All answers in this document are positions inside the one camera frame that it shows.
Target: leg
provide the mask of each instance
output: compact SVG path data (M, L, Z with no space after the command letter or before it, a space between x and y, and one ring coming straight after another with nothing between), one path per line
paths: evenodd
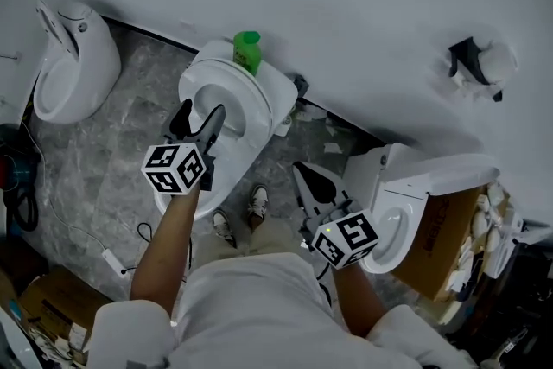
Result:
M194 269L204 264L240 256L228 219L223 211L216 210L212 217L215 232L204 235L198 241Z
M292 230L283 221L265 221L269 203L267 188L258 185L253 188L248 209L248 224L251 227L251 255L294 252L299 254L300 243L294 239Z

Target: shoe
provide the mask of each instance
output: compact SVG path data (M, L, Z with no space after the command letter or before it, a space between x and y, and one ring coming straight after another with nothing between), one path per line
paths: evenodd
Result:
M265 185L257 185L250 194L250 205L248 206L248 220L252 215L257 215L261 220L265 220L267 205L269 204L269 195Z
M228 218L223 211L216 209L213 212L212 223L215 234L229 242L232 246L236 247L236 239L234 238L231 226L228 223Z

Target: white wall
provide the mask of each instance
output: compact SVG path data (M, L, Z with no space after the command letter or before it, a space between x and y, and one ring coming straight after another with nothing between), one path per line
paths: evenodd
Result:
M28 60L38 52L34 1L0 0L0 51L20 49ZM524 215L551 222L552 0L85 1L192 46L258 29L266 59L304 74L309 99L431 152L491 152ZM520 71L501 104L471 104L447 91L447 48L470 35L481 43L505 41L516 52ZM5 77L16 86L29 82L30 68L21 65ZM21 98L24 87L17 88L14 97Z

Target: green cap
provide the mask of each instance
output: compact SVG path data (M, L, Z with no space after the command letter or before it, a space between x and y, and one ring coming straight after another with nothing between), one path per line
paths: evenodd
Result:
M261 39L261 35L259 35L257 31L244 32L244 43L247 43L248 45L253 45L254 43L258 43L259 39Z

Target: white toilet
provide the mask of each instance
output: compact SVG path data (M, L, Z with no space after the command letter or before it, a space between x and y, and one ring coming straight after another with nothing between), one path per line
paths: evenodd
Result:
M476 188L499 177L490 156L461 154L431 158L400 143L370 150L347 161L347 192L376 221L378 244L361 260L367 272L384 274L407 255L429 195Z
M194 219L217 208L269 142L297 99L297 89L288 77L262 61L256 77L232 62L233 46L211 41L196 55L179 82L181 102L192 99L192 131L218 104L226 110L224 126L209 155L215 156L210 192L200 192ZM156 204L165 213L171 197L156 193Z
M48 45L35 87L35 113L51 123L79 122L102 105L118 79L118 49L102 17L83 3L68 3L54 14L39 0L36 13Z

